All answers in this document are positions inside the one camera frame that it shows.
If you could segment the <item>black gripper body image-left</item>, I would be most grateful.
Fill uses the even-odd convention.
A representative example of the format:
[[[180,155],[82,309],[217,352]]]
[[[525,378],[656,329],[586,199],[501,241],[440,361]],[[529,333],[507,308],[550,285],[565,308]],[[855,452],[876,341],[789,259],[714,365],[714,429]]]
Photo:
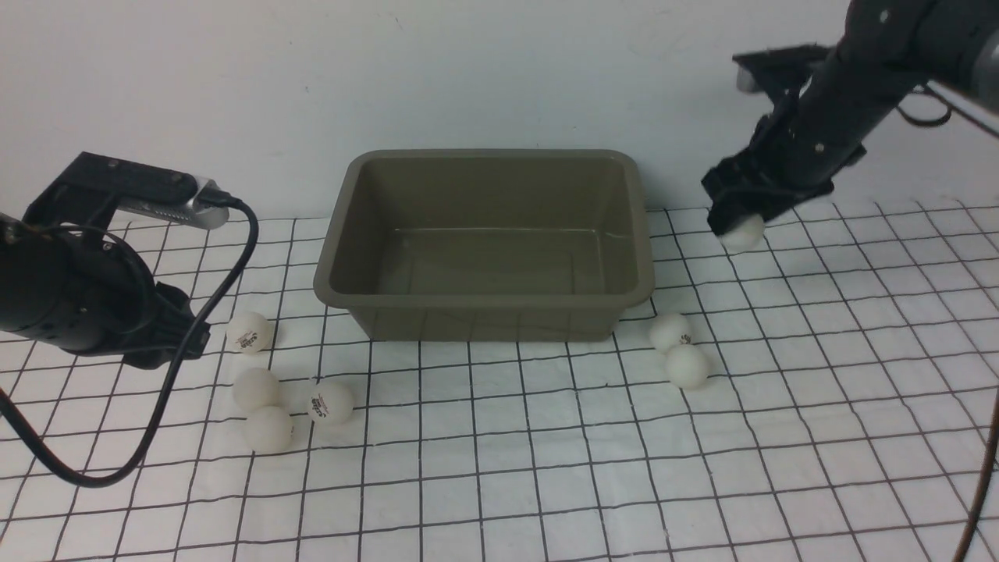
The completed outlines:
[[[210,339],[207,322],[197,322],[190,298],[180,288],[155,285],[156,313],[150,323],[124,337],[122,361],[140,370],[156,370],[177,357],[201,358]]]

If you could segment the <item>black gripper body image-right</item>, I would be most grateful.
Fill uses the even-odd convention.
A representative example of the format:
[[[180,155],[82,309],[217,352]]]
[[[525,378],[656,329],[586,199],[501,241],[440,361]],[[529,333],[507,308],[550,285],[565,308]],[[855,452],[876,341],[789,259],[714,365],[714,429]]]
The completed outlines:
[[[817,138],[790,124],[789,115],[761,117],[749,144],[704,174],[702,187],[711,202],[707,224],[717,237],[831,194],[834,176],[867,154],[861,137]]]

